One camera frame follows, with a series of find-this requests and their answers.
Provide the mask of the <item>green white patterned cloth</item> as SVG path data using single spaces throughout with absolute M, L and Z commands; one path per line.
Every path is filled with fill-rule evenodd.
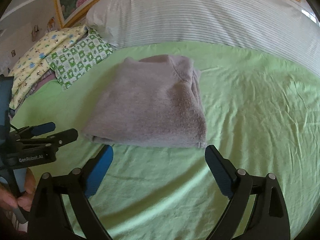
M 94 29 L 89 29 L 87 35 L 71 47 L 50 53 L 46 61 L 65 90 L 112 53 L 112 46 Z

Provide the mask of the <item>yellow patterned cloth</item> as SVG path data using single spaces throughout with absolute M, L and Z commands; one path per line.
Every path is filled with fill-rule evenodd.
M 33 85 L 48 72 L 46 57 L 49 54 L 71 47 L 87 32 L 85 25 L 51 31 L 26 51 L 9 73 L 14 78 L 9 107 L 16 110 Z

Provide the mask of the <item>light green bed sheet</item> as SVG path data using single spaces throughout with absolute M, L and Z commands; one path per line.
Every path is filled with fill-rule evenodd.
M 274 173 L 291 237 L 319 204 L 319 78 L 305 67 L 255 50 L 201 42 L 124 48 L 69 89 L 50 81 L 28 97 L 16 127 L 54 122 L 82 130 L 93 105 L 125 58 L 183 55 L 201 71 L 207 142 L 249 174 Z M 227 198 L 204 150 L 115 145 L 114 159 L 91 205 L 114 239 L 205 239 Z

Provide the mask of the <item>white striped pillow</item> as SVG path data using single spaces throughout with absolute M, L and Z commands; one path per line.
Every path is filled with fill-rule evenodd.
M 319 27 L 283 0 L 100 0 L 86 23 L 118 49 L 220 43 L 283 57 L 319 74 Z

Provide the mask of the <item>beige fleece sweater brown cuffs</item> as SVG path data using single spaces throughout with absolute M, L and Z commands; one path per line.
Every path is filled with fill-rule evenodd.
M 102 144 L 203 148 L 200 76 L 186 56 L 126 58 L 101 93 L 85 137 Z

